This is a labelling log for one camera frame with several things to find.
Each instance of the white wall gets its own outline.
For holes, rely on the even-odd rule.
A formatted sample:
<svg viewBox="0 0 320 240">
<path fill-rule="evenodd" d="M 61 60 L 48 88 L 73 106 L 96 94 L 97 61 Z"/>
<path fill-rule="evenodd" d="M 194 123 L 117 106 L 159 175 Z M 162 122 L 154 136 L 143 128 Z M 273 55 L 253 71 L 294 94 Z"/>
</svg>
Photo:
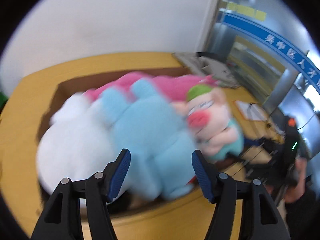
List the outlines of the white wall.
<svg viewBox="0 0 320 240">
<path fill-rule="evenodd" d="M 0 62 L 2 90 L 43 68 L 121 51 L 195 51 L 212 0 L 42 0 Z"/>
</svg>

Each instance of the yellow table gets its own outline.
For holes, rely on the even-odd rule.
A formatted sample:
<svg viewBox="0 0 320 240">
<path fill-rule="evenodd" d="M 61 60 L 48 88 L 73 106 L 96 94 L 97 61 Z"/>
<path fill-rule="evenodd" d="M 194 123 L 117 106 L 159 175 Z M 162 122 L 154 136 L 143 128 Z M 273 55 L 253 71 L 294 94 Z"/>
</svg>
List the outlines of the yellow table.
<svg viewBox="0 0 320 240">
<path fill-rule="evenodd" d="M 57 85 L 74 77 L 95 73 L 149 68 L 180 67 L 170 53 L 118 53 L 65 62 L 23 78 L 5 106 L 0 120 L 1 191 L 22 229 L 30 236 L 42 210 L 35 156 L 36 134 L 42 115 L 48 110 Z M 229 101 L 255 102 L 243 88 L 226 89 Z M 246 120 L 233 104 L 232 112 L 244 133 L 254 137 Z M 248 152 L 245 157 L 266 160 L 262 152 Z M 242 166 L 234 164 L 226 172 L 244 179 Z M 232 239 L 237 239 L 241 220 L 241 201 L 237 202 Z M 113 219 L 118 239 L 204 239 L 214 205 L 202 196 L 200 189 L 155 210 Z M 88 224 L 84 235 L 90 239 Z"/>
</svg>

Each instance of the green light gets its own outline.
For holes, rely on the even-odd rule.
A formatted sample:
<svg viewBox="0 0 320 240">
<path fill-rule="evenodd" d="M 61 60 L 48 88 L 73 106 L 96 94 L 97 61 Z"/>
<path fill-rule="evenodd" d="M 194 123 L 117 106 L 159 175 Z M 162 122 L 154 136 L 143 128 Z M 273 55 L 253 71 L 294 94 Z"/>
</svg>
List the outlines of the green light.
<svg viewBox="0 0 320 240">
<path fill-rule="evenodd" d="M 294 146 L 292 147 L 292 150 L 295 148 L 295 146 L 297 145 L 297 143 L 298 143 L 298 142 L 296 142 L 296 143 L 294 144 Z"/>
</svg>

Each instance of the blue sign with white characters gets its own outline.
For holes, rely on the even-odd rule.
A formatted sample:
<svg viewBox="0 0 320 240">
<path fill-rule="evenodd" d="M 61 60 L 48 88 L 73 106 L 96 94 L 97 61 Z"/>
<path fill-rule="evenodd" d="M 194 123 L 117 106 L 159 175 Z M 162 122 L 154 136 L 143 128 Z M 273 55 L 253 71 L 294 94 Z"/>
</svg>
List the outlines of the blue sign with white characters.
<svg viewBox="0 0 320 240">
<path fill-rule="evenodd" d="M 320 94 L 320 70 L 302 51 L 293 46 L 284 37 L 255 22 L 233 14 L 224 14 L 222 16 L 222 24 L 246 33 L 272 48 L 302 73 Z"/>
</svg>

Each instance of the pink snout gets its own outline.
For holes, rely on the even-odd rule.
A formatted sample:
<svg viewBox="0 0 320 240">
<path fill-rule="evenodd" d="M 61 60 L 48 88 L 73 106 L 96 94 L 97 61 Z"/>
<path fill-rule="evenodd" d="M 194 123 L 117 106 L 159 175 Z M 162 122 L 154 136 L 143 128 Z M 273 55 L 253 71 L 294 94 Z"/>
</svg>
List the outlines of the pink snout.
<svg viewBox="0 0 320 240">
<path fill-rule="evenodd" d="M 188 116 L 187 122 L 190 127 L 199 128 L 206 126 L 210 120 L 210 113 L 207 110 L 197 110 Z"/>
</svg>

